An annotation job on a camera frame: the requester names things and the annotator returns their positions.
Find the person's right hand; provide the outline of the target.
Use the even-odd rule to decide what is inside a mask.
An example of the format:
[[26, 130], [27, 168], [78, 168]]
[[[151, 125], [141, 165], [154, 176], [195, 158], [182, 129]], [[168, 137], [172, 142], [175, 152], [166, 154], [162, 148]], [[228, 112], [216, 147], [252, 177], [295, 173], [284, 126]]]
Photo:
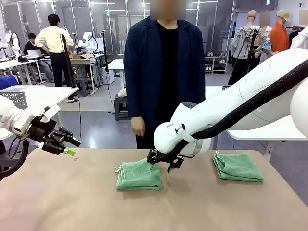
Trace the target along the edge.
[[131, 119], [131, 128], [135, 135], [144, 137], [145, 122], [142, 117], [133, 117]]

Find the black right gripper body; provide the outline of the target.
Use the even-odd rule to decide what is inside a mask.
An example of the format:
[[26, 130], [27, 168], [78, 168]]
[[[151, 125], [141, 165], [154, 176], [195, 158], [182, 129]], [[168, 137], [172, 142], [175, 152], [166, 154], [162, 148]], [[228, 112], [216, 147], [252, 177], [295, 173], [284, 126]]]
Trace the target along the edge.
[[159, 151], [156, 151], [156, 160], [158, 162], [172, 162], [177, 159], [176, 154], [164, 154]]

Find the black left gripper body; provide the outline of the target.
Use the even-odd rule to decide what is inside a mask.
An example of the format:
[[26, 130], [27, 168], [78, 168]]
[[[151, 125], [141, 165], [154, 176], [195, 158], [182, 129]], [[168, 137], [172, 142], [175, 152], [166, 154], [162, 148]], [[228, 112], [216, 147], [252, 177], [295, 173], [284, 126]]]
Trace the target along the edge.
[[60, 143], [63, 137], [59, 131], [55, 129], [57, 122], [50, 119], [48, 122], [42, 122], [43, 117], [35, 117], [28, 129], [29, 138], [37, 142]]

